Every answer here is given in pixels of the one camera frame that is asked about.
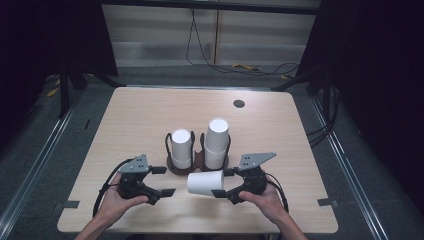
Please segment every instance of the round hole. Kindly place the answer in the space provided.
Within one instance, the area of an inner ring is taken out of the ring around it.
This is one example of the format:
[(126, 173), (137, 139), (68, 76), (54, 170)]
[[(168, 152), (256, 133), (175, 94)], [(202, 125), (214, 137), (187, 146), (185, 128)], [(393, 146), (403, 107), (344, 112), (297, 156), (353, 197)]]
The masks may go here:
[(243, 108), (245, 106), (244, 101), (240, 99), (235, 100), (233, 104), (236, 108)]

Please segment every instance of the dark floor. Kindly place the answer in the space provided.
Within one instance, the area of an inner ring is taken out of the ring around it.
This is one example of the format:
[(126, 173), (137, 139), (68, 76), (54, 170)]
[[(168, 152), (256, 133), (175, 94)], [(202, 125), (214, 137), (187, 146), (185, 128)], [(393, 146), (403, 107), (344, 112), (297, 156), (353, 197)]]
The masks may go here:
[[(264, 70), (273, 70), (269, 66)], [(279, 75), (263, 77), (233, 73), (219, 73), (206, 66), (151, 67), (119, 69), (120, 82), (133, 85), (198, 86), (198, 87), (247, 87), (266, 90), (284, 83)], [(79, 169), (90, 148), (97, 127), (113, 93), (113, 88), (94, 77), (87, 77), (88, 88), (79, 93), (71, 89), (71, 101), (76, 103), (72, 116), (57, 145), (48, 157), (41, 175), (25, 199), (22, 212), (8, 239), (72, 239), (75, 234), (61, 233), (56, 224), (61, 210), (58, 203), (67, 200)], [(53, 87), (46, 84), (21, 131), (9, 141), (0, 155), (1, 186), (0, 209), (8, 208), (11, 199), (21, 186), (44, 144), (49, 138), (60, 112), (60, 96), (46, 97)], [(311, 99), (306, 94), (307, 83), (291, 87), (305, 132), (321, 127)], [(321, 176), (330, 199), (335, 200), (334, 212), (339, 223), (335, 234), (308, 234), (311, 239), (424, 239), (424, 221), (401, 186), (375, 157), (372, 149), (360, 137), (349, 113), (339, 106), (334, 127), (347, 158), (370, 201), (386, 236), (375, 236), (364, 218), (349, 181), (334, 151), (324, 139), (313, 148)], [(102, 239), (126, 239), (122, 234), (105, 234)], [(182, 235), (146, 236), (146, 239), (184, 237)]]

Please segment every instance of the human arm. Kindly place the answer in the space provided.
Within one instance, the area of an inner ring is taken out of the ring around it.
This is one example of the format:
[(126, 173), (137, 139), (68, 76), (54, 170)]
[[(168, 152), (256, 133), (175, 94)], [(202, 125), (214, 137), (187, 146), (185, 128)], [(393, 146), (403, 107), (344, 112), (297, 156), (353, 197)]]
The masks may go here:
[(287, 240), (307, 239), (293, 218), (286, 212), (274, 186), (267, 184), (262, 195), (242, 191), (239, 197), (254, 203), (272, 223), (276, 224)]
[(97, 239), (106, 229), (118, 221), (128, 209), (149, 200), (146, 196), (123, 199), (116, 189), (116, 185), (119, 184), (120, 179), (121, 174), (117, 173), (111, 182), (111, 185), (114, 186), (109, 187), (106, 191), (99, 211), (75, 239)]

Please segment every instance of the white paper cup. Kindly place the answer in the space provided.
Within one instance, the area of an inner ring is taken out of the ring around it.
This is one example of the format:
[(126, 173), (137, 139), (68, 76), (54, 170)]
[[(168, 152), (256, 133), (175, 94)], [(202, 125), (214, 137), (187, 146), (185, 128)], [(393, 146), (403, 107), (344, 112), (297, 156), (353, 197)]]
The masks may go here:
[(212, 152), (208, 148), (205, 147), (205, 165), (209, 169), (219, 169), (222, 167), (222, 164), (225, 160), (225, 153), (227, 150), (223, 152)]
[(185, 161), (178, 161), (178, 160), (175, 160), (174, 158), (172, 158), (172, 163), (174, 164), (175, 167), (177, 167), (179, 169), (187, 169), (191, 165), (191, 159), (188, 159), (188, 160), (185, 160)]
[(191, 134), (187, 129), (177, 129), (172, 135), (172, 158), (184, 162), (191, 156)]
[(213, 196), (211, 190), (222, 190), (224, 174), (222, 171), (190, 173), (187, 179), (188, 192)]
[(229, 125), (224, 118), (216, 117), (209, 122), (205, 146), (212, 152), (222, 152), (228, 146)]

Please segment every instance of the table top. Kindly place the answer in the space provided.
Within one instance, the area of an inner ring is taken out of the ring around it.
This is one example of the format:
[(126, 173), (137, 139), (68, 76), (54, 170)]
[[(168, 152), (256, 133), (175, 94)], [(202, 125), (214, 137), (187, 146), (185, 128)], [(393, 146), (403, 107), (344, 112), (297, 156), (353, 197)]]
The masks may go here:
[[(242, 100), (245, 106), (235, 107)], [(201, 151), (200, 135), (214, 117), (229, 122), (229, 168), (242, 154), (276, 152), (261, 165), (281, 183), (290, 215), (306, 233), (338, 229), (295, 103), (289, 93), (247, 90), (118, 88), (113, 93), (84, 164), (68, 198), (80, 201), (66, 208), (58, 222), (62, 232), (79, 232), (92, 218), (94, 202), (112, 170), (123, 160), (146, 154), (150, 165), (166, 166), (165, 137), (178, 128), (194, 131), (194, 149)], [(187, 191), (187, 176), (170, 171), (149, 174), (155, 189), (176, 188), (171, 198), (156, 205), (133, 207), (108, 231), (128, 233), (274, 233), (278, 228), (253, 204), (233, 205), (227, 199)], [(242, 184), (239, 176), (225, 177), (224, 188)]]

